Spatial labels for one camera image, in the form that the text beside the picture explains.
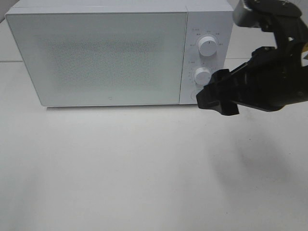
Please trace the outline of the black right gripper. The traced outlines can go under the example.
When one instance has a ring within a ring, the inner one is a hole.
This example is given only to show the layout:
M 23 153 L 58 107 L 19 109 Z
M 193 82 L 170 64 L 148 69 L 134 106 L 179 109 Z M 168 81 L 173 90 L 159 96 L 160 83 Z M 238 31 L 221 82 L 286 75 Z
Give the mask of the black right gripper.
M 246 63 L 246 71 L 222 69 L 196 95 L 200 109 L 223 116 L 239 114 L 238 105 L 278 111 L 308 100 L 307 51 L 301 10 L 288 0 L 240 0 L 232 17 L 239 27 L 273 33 L 277 48 L 260 47 Z

